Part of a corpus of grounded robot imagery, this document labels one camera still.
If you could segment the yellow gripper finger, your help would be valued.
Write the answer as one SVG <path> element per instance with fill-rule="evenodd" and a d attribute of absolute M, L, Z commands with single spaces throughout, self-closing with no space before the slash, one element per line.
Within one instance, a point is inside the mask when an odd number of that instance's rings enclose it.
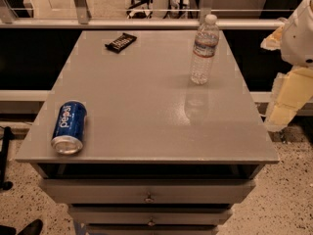
<path fill-rule="evenodd" d="M 260 47 L 270 51 L 280 50 L 283 29 L 284 27 L 280 26 L 274 30 L 270 35 L 262 40 Z"/>
<path fill-rule="evenodd" d="M 293 67 L 274 79 L 264 124 L 268 131 L 281 131 L 313 97 L 313 69 Z"/>

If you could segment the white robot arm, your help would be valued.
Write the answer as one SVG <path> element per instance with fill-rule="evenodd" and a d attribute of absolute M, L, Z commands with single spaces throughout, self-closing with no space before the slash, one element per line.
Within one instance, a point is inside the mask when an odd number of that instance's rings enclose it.
<path fill-rule="evenodd" d="M 284 62 L 292 65 L 277 73 L 264 124 L 278 132 L 288 126 L 298 111 L 313 97 L 313 0 L 302 0 L 284 24 L 263 39 L 260 47 L 280 50 Z"/>

